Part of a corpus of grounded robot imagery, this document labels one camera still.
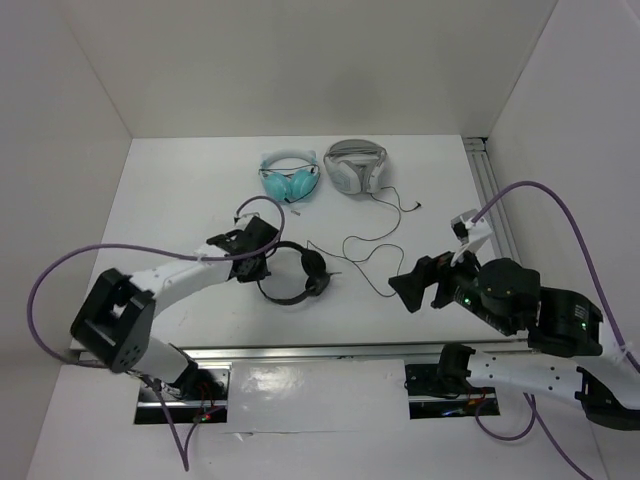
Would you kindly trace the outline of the black headphones with cable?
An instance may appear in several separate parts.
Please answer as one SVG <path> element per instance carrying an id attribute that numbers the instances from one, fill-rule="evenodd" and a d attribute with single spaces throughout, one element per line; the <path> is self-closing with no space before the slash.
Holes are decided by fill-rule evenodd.
<path id="1" fill-rule="evenodd" d="M 382 204 L 384 206 L 391 207 L 397 213 L 397 220 L 395 225 L 386 233 L 379 235 L 377 237 L 362 237 L 359 235 L 349 235 L 344 238 L 341 244 L 341 253 L 335 254 L 320 248 L 318 245 L 313 243 L 311 240 L 307 240 L 305 245 L 301 245 L 299 243 L 293 241 L 279 241 L 276 246 L 273 248 L 272 252 L 267 255 L 267 258 L 270 258 L 274 254 L 276 254 L 279 250 L 289 249 L 297 252 L 300 257 L 301 267 L 306 275 L 306 281 L 304 285 L 304 290 L 289 298 L 277 298 L 269 295 L 263 288 L 261 282 L 258 282 L 258 291 L 263 295 L 263 297 L 276 305 L 279 306 L 294 306 L 304 302 L 307 299 L 315 298 L 321 296 L 324 291 L 328 288 L 331 283 L 331 278 L 335 275 L 340 275 L 340 272 L 330 272 L 326 265 L 326 260 L 323 257 L 323 254 L 328 255 L 331 258 L 342 260 L 348 262 L 350 265 L 354 266 L 361 276 L 366 280 L 368 285 L 372 288 L 372 290 L 381 298 L 393 298 L 396 296 L 396 293 L 386 293 L 381 291 L 367 276 L 363 268 L 362 264 L 368 262 L 374 254 L 383 248 L 393 248 L 400 252 L 400 259 L 398 261 L 398 265 L 396 268 L 396 273 L 400 272 L 400 268 L 403 265 L 405 259 L 405 250 L 397 244 L 393 243 L 382 243 L 382 240 L 393 235 L 400 227 L 403 215 L 408 213 L 413 213 L 422 208 L 422 204 L 419 201 L 415 202 L 415 205 L 411 208 L 404 208 L 402 205 L 401 196 L 398 190 L 394 186 L 386 186 L 383 187 L 383 190 L 391 190 L 395 197 L 396 202 L 392 203 L 389 201 L 382 200 L 378 198 L 375 194 L 369 193 L 368 196 L 374 200 L 375 202 Z M 351 241 L 360 241 L 366 243 L 377 243 L 377 245 L 367 254 L 366 257 L 356 259 L 347 255 L 346 252 L 346 244 Z"/>

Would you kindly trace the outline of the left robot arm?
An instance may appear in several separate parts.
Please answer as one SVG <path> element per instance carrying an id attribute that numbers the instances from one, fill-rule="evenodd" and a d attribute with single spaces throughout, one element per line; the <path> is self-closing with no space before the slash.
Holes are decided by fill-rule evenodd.
<path id="1" fill-rule="evenodd" d="M 214 397 L 222 392 L 219 381 L 184 350 L 153 337 L 153 322 L 171 305 L 213 285 L 265 278 L 266 256 L 249 254 L 277 237 L 277 228 L 253 217 L 207 240 L 193 261 L 176 260 L 131 275 L 108 269 L 89 291 L 70 333 L 113 373 L 158 382 L 176 399 Z"/>

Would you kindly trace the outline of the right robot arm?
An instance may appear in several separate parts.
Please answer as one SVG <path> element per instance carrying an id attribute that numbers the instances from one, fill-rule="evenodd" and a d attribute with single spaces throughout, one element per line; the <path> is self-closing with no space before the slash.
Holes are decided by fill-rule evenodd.
<path id="1" fill-rule="evenodd" d="M 548 395 L 582 409 L 586 418 L 612 430 L 639 428 L 639 375 L 625 366 L 623 352 L 601 310 L 584 295 L 544 287 L 537 271 L 509 258 L 482 264 L 466 252 L 420 258 L 414 268 L 394 276 L 389 286 L 411 313 L 423 305 L 457 304 L 499 333 L 525 333 L 538 362 L 484 353 L 471 346 L 443 346 L 436 379 L 448 392 L 507 385 L 533 395 Z"/>

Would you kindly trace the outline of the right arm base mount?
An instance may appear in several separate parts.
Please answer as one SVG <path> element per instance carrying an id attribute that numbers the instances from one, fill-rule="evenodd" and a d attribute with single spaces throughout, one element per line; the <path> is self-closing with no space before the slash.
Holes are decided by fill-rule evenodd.
<path id="1" fill-rule="evenodd" d="M 436 364 L 406 364 L 404 388 L 412 420 L 500 415 L 494 388 L 447 383 Z"/>

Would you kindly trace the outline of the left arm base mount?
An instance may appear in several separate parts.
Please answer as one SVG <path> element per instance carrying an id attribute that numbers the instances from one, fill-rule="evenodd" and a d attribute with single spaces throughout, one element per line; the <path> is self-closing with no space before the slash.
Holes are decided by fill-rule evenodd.
<path id="1" fill-rule="evenodd" d="M 195 381 L 185 392 L 164 382 L 156 384 L 159 391 L 141 382 L 136 403 L 136 425 L 162 425 L 167 423 L 160 399 L 177 425 L 225 424 L 228 419 L 229 366 L 200 367 Z"/>

